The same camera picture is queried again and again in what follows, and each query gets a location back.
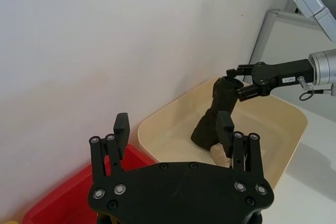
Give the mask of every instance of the red bin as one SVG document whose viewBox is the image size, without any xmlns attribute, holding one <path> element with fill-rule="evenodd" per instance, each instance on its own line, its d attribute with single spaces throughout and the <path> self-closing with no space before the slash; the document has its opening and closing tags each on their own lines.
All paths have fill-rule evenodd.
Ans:
<svg viewBox="0 0 336 224">
<path fill-rule="evenodd" d="M 125 170 L 132 170 L 154 163 L 134 146 L 128 145 L 121 165 Z M 29 210 L 23 224 L 95 224 L 97 214 L 87 203 L 91 185 L 92 170 L 89 165 Z"/>
</svg>

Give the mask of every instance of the black object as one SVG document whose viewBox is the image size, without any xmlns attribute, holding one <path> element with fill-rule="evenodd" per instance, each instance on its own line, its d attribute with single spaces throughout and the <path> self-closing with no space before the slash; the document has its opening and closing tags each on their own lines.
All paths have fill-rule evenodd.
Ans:
<svg viewBox="0 0 336 224">
<path fill-rule="evenodd" d="M 229 69 L 226 74 L 230 78 L 236 76 L 252 76 L 253 84 L 237 90 L 240 101 L 257 96 L 270 95 L 272 89 L 299 84 L 298 78 L 304 77 L 306 82 L 313 82 L 314 69 L 309 60 L 296 60 L 277 65 L 258 62 L 254 65 L 239 65 L 237 69 Z"/>
<path fill-rule="evenodd" d="M 274 194 L 263 176 L 259 136 L 234 132 L 228 112 L 220 113 L 216 127 L 224 148 L 229 146 L 231 168 L 198 162 L 158 163 L 125 172 L 120 168 L 118 141 L 90 139 L 93 185 L 90 207 L 99 224 L 260 224 L 260 211 L 268 208 Z M 102 160 L 108 155 L 117 166 L 106 175 Z M 117 194 L 115 188 L 125 191 Z M 96 192 L 104 191 L 102 197 Z"/>
<path fill-rule="evenodd" d="M 221 77 L 215 82 L 211 107 L 205 112 L 190 137 L 195 144 L 210 150 L 211 146 L 219 142 L 215 130 L 217 114 L 219 111 L 232 114 L 238 101 L 237 90 L 243 86 L 241 81 L 229 77 Z"/>
<path fill-rule="evenodd" d="M 309 100 L 310 98 L 312 98 L 312 97 L 314 96 L 314 94 L 315 94 L 314 90 L 312 90 L 312 92 L 307 91 L 307 92 L 305 92 L 305 93 L 302 93 L 302 94 L 299 96 L 299 100 L 300 100 L 301 102 L 307 101 L 307 100 Z"/>
<path fill-rule="evenodd" d="M 324 89 L 313 89 L 313 90 L 308 90 L 307 94 L 324 94 L 325 90 Z"/>
<path fill-rule="evenodd" d="M 115 137 L 117 137 L 117 146 L 120 159 L 123 160 L 125 148 L 128 143 L 128 138 L 130 136 L 130 123 L 127 113 L 119 113 L 115 119 L 113 126 L 113 132 Z"/>
</svg>

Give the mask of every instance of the bolt head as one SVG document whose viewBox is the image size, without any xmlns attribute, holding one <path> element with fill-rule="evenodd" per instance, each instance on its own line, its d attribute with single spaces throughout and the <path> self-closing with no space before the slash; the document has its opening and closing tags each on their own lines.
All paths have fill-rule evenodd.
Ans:
<svg viewBox="0 0 336 224">
<path fill-rule="evenodd" d="M 103 189 L 98 189 L 96 191 L 94 191 L 93 193 L 93 198 L 94 199 L 100 199 L 102 197 L 104 197 L 105 191 Z"/>
<path fill-rule="evenodd" d="M 109 140 L 109 141 L 112 141 L 112 140 L 114 140 L 114 136 L 112 136 L 112 135 L 109 135 L 109 136 L 107 137 L 107 140 Z"/>
<path fill-rule="evenodd" d="M 262 194 L 262 195 L 265 195 L 267 194 L 267 189 L 261 185 L 257 185 L 256 186 L 256 190 L 258 193 Z"/>
<path fill-rule="evenodd" d="M 198 168 L 198 165 L 195 162 L 191 162 L 189 164 L 190 169 L 196 170 Z"/>
<path fill-rule="evenodd" d="M 168 164 L 162 163 L 162 164 L 159 165 L 159 167 L 160 167 L 161 170 L 167 170 L 168 169 Z"/>
<path fill-rule="evenodd" d="M 124 184 L 116 185 L 114 188 L 114 193 L 116 195 L 122 195 L 126 191 L 126 186 Z"/>
<path fill-rule="evenodd" d="M 251 207 L 253 207 L 256 202 L 254 201 L 254 199 L 252 197 L 246 197 L 245 198 L 245 203 Z"/>
<path fill-rule="evenodd" d="M 257 139 L 259 139 L 259 137 L 258 137 L 257 135 L 255 135 L 255 134 L 252 134 L 250 137 L 251 137 L 253 140 L 257 140 Z"/>
<path fill-rule="evenodd" d="M 235 137 L 237 137 L 237 138 L 242 138 L 243 135 L 241 135 L 239 132 L 236 132 L 236 133 L 235 133 Z"/>
<path fill-rule="evenodd" d="M 118 202 L 116 200 L 111 200 L 107 205 L 107 208 L 110 210 L 114 210 L 117 207 L 118 207 Z"/>
<path fill-rule="evenodd" d="M 97 137 L 94 137 L 93 139 L 91 139 L 91 143 L 95 144 L 98 143 L 99 139 Z"/>
<path fill-rule="evenodd" d="M 243 183 L 236 182 L 234 185 L 237 191 L 246 191 L 246 186 Z"/>
</svg>

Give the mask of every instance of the beige plastic tray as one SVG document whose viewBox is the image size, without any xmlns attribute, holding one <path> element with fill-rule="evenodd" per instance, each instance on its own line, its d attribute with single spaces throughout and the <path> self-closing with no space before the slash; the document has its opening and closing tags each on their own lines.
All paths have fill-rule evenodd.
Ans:
<svg viewBox="0 0 336 224">
<path fill-rule="evenodd" d="M 140 147 L 159 162 L 215 164 L 210 152 L 190 136 L 212 101 L 213 79 L 178 98 L 139 127 Z M 307 126 L 305 115 L 274 96 L 238 102 L 232 113 L 235 130 L 260 135 L 265 178 L 272 188 L 280 179 Z"/>
</svg>

